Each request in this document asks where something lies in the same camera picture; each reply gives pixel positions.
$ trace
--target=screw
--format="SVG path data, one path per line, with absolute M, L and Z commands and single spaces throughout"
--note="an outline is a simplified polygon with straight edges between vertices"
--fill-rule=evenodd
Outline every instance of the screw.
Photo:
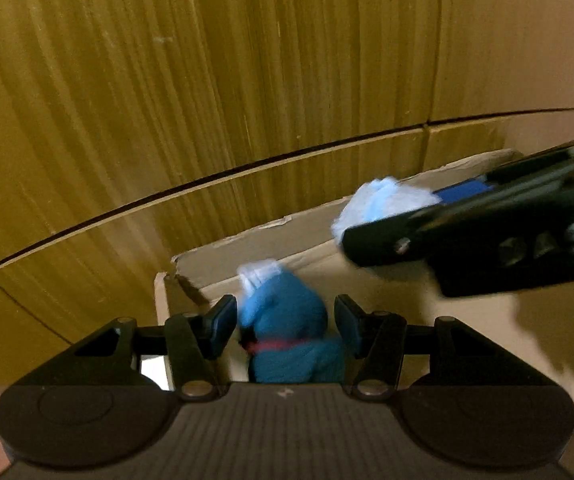
M 394 251 L 396 252 L 396 254 L 399 255 L 403 255 L 405 254 L 408 250 L 409 250 L 409 245 L 411 244 L 411 240 L 409 238 L 400 238 L 400 240 L 398 240 L 395 244 L 394 244 Z
M 213 384 L 202 380 L 187 381 L 182 385 L 180 391 L 184 396 L 192 397 L 194 399 L 206 397 L 213 391 Z
M 505 267 L 511 267 L 521 262 L 527 254 L 527 244 L 522 238 L 507 238 L 498 246 L 500 262 Z
M 365 379 L 356 386 L 365 397 L 379 397 L 387 393 L 389 386 L 379 379 Z

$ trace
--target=blue stuffed toy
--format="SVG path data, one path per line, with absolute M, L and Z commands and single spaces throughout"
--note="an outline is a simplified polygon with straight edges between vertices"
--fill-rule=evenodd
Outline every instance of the blue stuffed toy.
M 344 353 L 338 336 L 326 336 L 322 299 L 281 269 L 261 283 L 240 309 L 241 341 L 257 383 L 340 383 Z

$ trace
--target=white fabric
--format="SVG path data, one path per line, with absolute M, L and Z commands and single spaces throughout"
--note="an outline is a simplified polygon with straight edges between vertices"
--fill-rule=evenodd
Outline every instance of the white fabric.
M 331 226 L 337 243 L 350 227 L 400 215 L 440 202 L 429 189 L 401 184 L 393 177 L 363 184 Z
M 244 294 L 249 297 L 256 288 L 281 272 L 282 267 L 276 260 L 260 260 L 238 267 L 238 278 Z

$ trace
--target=blue cloth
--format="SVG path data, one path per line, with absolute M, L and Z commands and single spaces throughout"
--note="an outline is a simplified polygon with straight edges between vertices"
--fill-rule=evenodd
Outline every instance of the blue cloth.
M 258 383 L 339 383 L 344 354 L 339 337 L 325 337 L 322 299 L 294 274 L 283 270 L 264 282 L 242 305 L 239 322 L 253 328 L 259 342 L 305 339 L 285 350 L 263 350 L 254 357 Z
M 457 202 L 458 200 L 463 200 L 469 198 L 470 196 L 475 196 L 493 189 L 494 186 L 490 186 L 478 180 L 476 178 L 470 178 L 454 186 L 444 187 L 435 191 L 435 194 L 440 197 L 442 203 L 451 204 Z

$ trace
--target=black tool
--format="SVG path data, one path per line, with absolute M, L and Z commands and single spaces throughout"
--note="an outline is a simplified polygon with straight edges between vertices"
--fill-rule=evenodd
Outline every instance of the black tool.
M 336 299 L 338 329 L 363 359 L 346 384 L 217 384 L 207 357 L 235 326 L 210 315 L 163 327 L 117 319 L 0 398 L 14 463 L 3 480 L 393 478 L 562 480 L 574 404 L 538 371 L 454 318 L 433 327 Z M 166 354 L 174 392 L 137 370 Z M 406 354 L 430 355 L 406 390 Z
M 443 203 L 347 229 L 359 266 L 425 259 L 445 296 L 574 280 L 574 146 L 436 192 Z

